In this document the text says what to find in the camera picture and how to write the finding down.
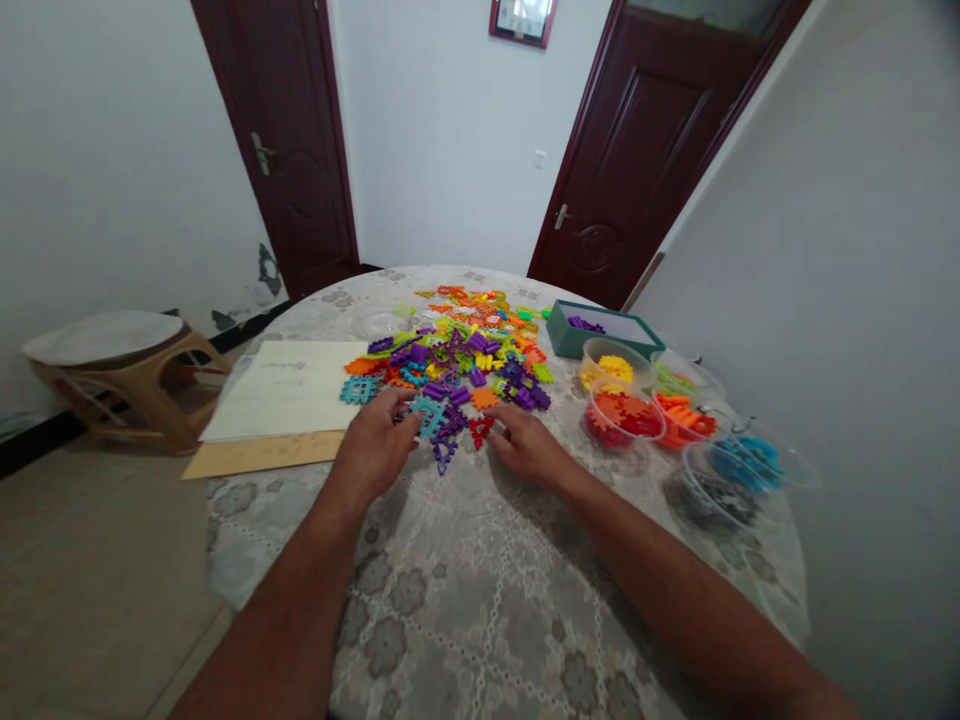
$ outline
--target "left hand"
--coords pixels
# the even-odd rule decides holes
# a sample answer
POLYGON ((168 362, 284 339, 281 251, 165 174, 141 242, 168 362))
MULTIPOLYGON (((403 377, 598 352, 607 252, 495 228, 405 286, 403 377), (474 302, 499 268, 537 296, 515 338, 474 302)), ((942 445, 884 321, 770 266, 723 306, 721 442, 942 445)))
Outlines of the left hand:
POLYGON ((416 436, 423 413, 410 413, 399 425, 396 414, 415 390, 388 387, 365 405, 347 428, 324 489, 335 492, 351 510, 366 513, 370 504, 396 481, 416 436))

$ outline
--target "lace tablecloth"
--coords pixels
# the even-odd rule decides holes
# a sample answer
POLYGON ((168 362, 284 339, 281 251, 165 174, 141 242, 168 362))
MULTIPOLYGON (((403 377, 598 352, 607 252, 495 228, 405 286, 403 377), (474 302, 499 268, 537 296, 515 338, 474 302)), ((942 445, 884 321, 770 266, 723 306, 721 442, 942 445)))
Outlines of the lace tablecloth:
MULTIPOLYGON (((425 309, 428 301, 414 291, 439 285, 503 290, 514 307, 588 302, 535 280, 463 266, 370 273, 277 318, 237 363, 226 391, 262 340, 368 339, 356 334, 358 316, 399 304, 425 309)), ((659 489, 676 460, 650 448, 639 462, 626 461, 590 443, 579 427, 586 400, 574 382, 578 363, 558 359, 545 327, 541 333, 557 380, 546 386, 553 404, 540 415, 544 423, 581 464, 686 542, 802 646, 806 579, 792 523, 776 536, 736 542, 679 523, 659 489)), ((207 481, 211 581, 235 607, 263 579, 330 465, 207 481)), ((334 670, 336 717, 663 717, 685 703, 673 674, 575 520, 552 497, 509 478, 486 445, 476 451, 461 442, 443 477, 429 447, 414 451, 368 513, 334 670)))

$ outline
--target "black baseboard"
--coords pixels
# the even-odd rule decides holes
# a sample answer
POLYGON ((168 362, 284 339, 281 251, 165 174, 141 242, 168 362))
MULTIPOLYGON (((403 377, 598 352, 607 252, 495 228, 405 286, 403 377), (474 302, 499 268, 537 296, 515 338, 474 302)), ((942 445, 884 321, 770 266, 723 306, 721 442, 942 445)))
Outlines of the black baseboard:
MULTIPOLYGON (((291 300, 282 302, 263 315, 252 317, 210 338, 210 344, 219 353, 229 352, 262 333, 267 325, 292 305, 291 300)), ((86 426, 77 416, 65 410, 7 438, 0 443, 0 480, 71 440, 76 440, 86 431, 86 426)))

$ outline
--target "instruction sheet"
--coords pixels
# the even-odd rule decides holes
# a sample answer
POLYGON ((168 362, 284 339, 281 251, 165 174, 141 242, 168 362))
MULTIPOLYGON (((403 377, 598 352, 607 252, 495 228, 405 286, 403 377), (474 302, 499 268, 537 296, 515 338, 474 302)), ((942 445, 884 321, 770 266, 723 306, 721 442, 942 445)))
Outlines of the instruction sheet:
POLYGON ((233 389, 221 397, 204 442, 344 430, 359 405, 340 400, 343 369, 365 342, 264 341, 233 389))

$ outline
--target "forearm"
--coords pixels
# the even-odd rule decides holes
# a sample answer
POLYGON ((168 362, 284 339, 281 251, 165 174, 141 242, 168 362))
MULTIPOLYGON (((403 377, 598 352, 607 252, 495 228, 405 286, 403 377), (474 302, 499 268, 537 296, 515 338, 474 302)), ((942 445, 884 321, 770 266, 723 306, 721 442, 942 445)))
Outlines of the forearm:
POLYGON ((318 718, 364 508, 329 481, 171 718, 318 718))
POLYGON ((761 712, 833 692, 732 585, 585 470, 571 470, 558 494, 655 639, 699 687, 761 712))

